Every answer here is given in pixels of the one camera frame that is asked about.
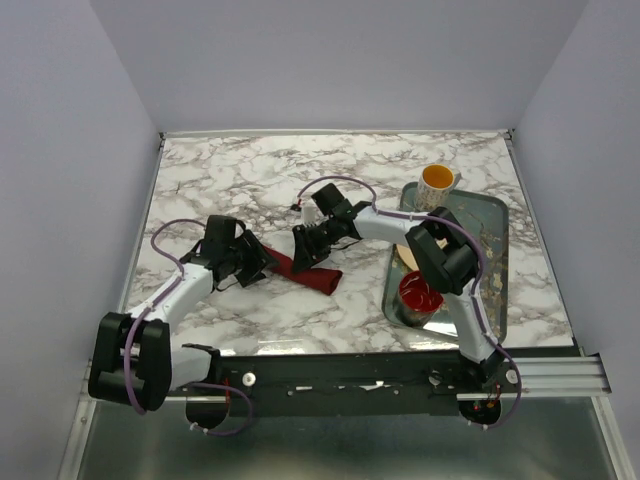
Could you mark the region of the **dark red cloth napkin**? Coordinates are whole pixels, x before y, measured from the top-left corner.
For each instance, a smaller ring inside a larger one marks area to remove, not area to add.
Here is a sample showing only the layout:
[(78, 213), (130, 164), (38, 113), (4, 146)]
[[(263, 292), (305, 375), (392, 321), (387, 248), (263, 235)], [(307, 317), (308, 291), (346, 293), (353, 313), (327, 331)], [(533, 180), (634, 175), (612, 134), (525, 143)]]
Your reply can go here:
[(291, 258), (269, 247), (265, 247), (265, 250), (278, 261), (277, 266), (270, 268), (273, 273), (327, 296), (330, 296), (337, 289), (343, 277), (342, 271), (326, 268), (312, 268), (301, 273), (294, 273)]

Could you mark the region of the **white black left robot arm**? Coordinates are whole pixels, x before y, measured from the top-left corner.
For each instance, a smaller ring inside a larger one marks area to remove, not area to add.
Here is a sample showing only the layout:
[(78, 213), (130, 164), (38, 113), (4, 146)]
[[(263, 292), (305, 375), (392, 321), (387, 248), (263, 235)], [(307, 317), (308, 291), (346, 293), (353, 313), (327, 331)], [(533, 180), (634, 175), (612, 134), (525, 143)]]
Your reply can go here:
[(177, 260), (174, 274), (128, 312), (100, 321), (88, 392), (93, 398), (155, 411), (170, 391), (190, 385), (214, 393), (222, 380), (218, 349), (195, 343), (174, 345), (171, 332), (227, 277), (246, 287), (265, 278), (279, 262), (247, 230), (222, 244), (201, 240)]

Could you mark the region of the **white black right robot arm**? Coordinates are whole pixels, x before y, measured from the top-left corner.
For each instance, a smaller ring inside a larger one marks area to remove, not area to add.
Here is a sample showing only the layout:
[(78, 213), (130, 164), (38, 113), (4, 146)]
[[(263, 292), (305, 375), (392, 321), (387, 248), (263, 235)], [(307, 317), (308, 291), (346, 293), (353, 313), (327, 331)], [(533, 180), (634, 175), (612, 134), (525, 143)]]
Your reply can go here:
[(426, 284), (441, 294), (455, 325), (461, 356), (460, 379), (480, 392), (496, 380), (505, 354), (494, 335), (480, 292), (485, 262), (479, 243), (444, 207), (426, 214), (382, 211), (369, 202), (348, 201), (326, 219), (292, 229), (292, 271), (319, 264), (340, 240), (379, 240), (410, 249)]

